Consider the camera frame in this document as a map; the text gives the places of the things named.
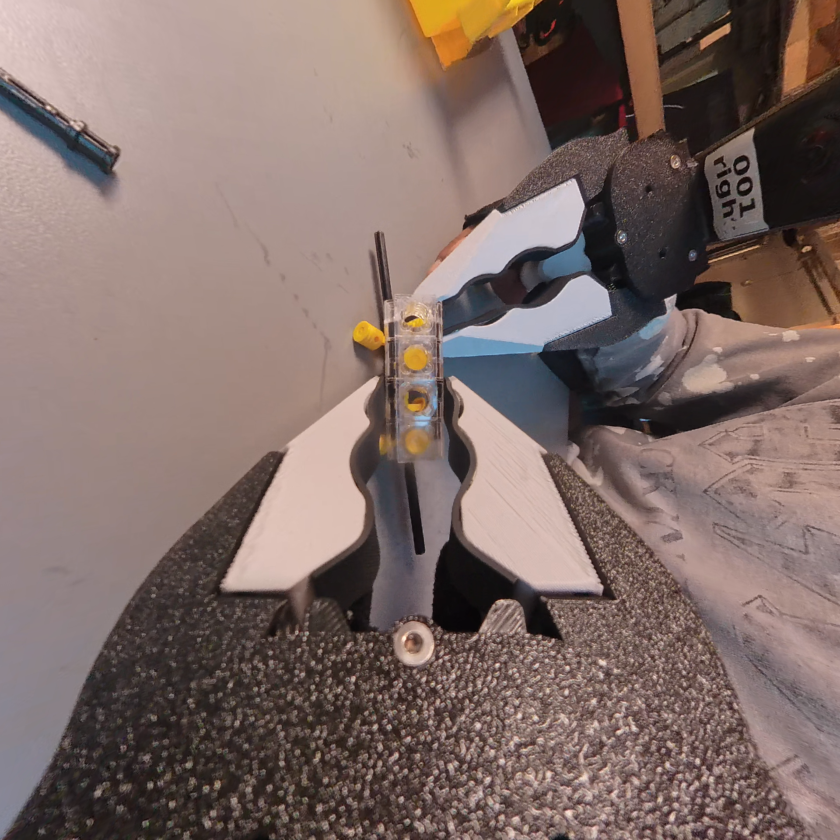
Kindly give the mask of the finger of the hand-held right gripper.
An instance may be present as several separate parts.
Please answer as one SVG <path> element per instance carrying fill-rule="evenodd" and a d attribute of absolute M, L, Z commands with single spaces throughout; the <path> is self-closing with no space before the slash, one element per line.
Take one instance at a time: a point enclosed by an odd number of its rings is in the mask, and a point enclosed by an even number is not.
<path fill-rule="evenodd" d="M 446 359 L 538 353 L 556 339 L 612 316 L 610 295 L 593 276 L 573 276 L 539 305 L 510 308 L 498 320 L 470 325 L 443 338 Z"/>
<path fill-rule="evenodd" d="M 572 178 L 505 212 L 491 211 L 416 289 L 445 301 L 498 276 L 517 259 L 552 256 L 577 239 L 585 213 L 581 181 Z"/>

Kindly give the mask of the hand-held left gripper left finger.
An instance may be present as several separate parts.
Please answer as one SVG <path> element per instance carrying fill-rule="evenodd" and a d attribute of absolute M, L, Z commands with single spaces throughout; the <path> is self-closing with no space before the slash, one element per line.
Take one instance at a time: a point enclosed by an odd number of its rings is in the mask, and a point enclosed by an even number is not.
<path fill-rule="evenodd" d="M 369 620 L 380 547 L 367 484 L 383 427 L 376 376 L 289 442 L 221 592 L 291 595 L 310 584 Z"/>

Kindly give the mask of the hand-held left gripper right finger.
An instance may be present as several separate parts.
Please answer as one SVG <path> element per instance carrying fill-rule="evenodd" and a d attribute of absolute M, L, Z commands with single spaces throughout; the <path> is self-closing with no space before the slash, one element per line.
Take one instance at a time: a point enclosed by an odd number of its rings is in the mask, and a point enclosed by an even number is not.
<path fill-rule="evenodd" d="M 444 406 L 460 485 L 434 581 L 434 619 L 487 621 L 496 602 L 548 621 L 542 597 L 602 597 L 597 573 L 547 453 L 456 378 Z"/>

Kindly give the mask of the clear toy cylinder block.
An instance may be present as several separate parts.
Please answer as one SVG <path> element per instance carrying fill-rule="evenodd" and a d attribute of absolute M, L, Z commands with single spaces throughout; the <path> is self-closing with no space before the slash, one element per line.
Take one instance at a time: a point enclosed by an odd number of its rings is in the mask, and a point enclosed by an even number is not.
<path fill-rule="evenodd" d="M 384 305 L 384 454 L 401 464 L 444 453 L 442 305 L 395 296 Z"/>

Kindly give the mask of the yellow piston crankshaft assembly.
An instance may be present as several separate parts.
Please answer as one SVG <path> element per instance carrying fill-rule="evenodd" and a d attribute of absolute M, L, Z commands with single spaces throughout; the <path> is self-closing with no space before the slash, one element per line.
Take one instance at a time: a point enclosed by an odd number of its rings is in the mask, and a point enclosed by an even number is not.
<path fill-rule="evenodd" d="M 386 247 L 385 247 L 385 235 L 382 231 L 377 231 L 374 233 L 374 251 L 375 251 L 375 269 L 376 269 L 376 279 L 379 284 L 379 290 L 381 293 L 381 309 L 382 309 L 382 326 L 380 328 L 375 327 L 373 324 L 362 321 L 359 322 L 355 328 L 353 329 L 353 341 L 360 344 L 361 346 L 365 347 L 368 350 L 379 350 L 383 349 L 384 356 L 385 356 L 385 316 L 384 316 L 384 305 L 386 301 L 393 299 L 396 295 L 393 293 L 392 290 L 392 283 L 391 283 L 391 275 L 389 270 L 389 264 L 386 254 Z M 418 297 L 418 296 L 408 296 L 411 298 L 425 298 L 425 299 L 432 299 L 430 297 Z M 384 363 L 384 382 L 385 382 L 385 363 Z M 385 432 L 381 436 L 380 441 L 380 450 L 381 454 L 387 456 L 389 459 L 393 460 L 389 455 L 384 454 L 382 452 L 382 445 L 384 443 L 384 436 Z M 402 473 L 404 476 L 404 482 L 406 486 L 406 498 L 408 503 L 408 510 L 409 510 L 409 518 L 411 520 L 411 527 L 412 527 L 412 534 L 413 534 L 413 545 L 415 554 L 423 554 L 425 552 L 425 539 L 424 539 L 424 529 L 423 529 L 423 522 L 422 522 L 422 515 L 421 515 L 421 508 L 419 505 L 419 498 L 418 498 L 418 490 L 417 490 L 417 478 L 415 472 L 415 463 L 407 463 L 401 464 L 396 462 L 397 464 L 401 465 Z"/>

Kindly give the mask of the person's right forearm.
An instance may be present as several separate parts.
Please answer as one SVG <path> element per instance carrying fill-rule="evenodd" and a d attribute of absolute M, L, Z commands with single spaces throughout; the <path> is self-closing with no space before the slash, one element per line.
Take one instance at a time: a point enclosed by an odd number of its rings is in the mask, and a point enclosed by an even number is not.
<path fill-rule="evenodd" d="M 688 431 L 792 407 L 827 403 L 838 423 L 837 329 L 786 330 L 702 310 L 672 310 L 629 338 L 578 350 L 595 406 Z"/>

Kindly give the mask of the person's right hand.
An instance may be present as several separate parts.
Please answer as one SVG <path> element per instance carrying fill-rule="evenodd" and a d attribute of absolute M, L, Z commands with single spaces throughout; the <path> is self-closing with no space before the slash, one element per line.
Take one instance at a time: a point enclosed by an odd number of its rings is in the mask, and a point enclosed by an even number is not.
<path fill-rule="evenodd" d="M 433 264 L 428 268 L 426 276 L 430 275 L 460 245 L 469 233 L 495 209 L 497 209 L 496 204 L 489 204 L 482 207 L 480 210 L 465 216 L 461 232 L 441 249 Z"/>

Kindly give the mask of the wooden beam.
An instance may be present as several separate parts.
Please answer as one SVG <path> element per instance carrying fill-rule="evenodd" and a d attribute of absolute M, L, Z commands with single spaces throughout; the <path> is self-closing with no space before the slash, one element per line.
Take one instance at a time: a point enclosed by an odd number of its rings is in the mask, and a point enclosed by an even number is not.
<path fill-rule="evenodd" d="M 617 1 L 637 136 L 645 140 L 665 129 L 658 46 L 650 1 Z"/>

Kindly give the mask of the yellow plastic bin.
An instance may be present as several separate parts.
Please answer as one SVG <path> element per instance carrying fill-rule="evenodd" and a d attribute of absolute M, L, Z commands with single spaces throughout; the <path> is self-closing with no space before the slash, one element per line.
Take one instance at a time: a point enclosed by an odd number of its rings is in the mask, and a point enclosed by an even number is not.
<path fill-rule="evenodd" d="M 539 1 L 411 1 L 423 35 L 432 40 L 443 68 L 467 57 L 526 17 Z"/>

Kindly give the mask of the person's grey hoodie torso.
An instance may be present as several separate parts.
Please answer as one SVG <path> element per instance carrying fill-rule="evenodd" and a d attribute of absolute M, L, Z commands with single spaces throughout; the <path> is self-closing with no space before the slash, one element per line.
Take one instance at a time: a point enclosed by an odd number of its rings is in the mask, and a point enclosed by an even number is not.
<path fill-rule="evenodd" d="M 568 464 L 657 554 L 706 625 L 764 761 L 838 838 L 838 400 L 655 439 L 590 427 Z"/>

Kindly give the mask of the single black toy pin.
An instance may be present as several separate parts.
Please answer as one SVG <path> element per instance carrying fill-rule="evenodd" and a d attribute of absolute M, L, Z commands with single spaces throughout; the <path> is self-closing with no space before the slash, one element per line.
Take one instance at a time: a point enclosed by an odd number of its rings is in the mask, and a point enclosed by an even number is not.
<path fill-rule="evenodd" d="M 106 174 L 113 172 L 121 155 L 117 145 L 99 137 L 85 122 L 60 111 L 5 69 L 1 69 L 1 94 L 18 109 L 61 137 L 72 151 L 89 159 Z"/>

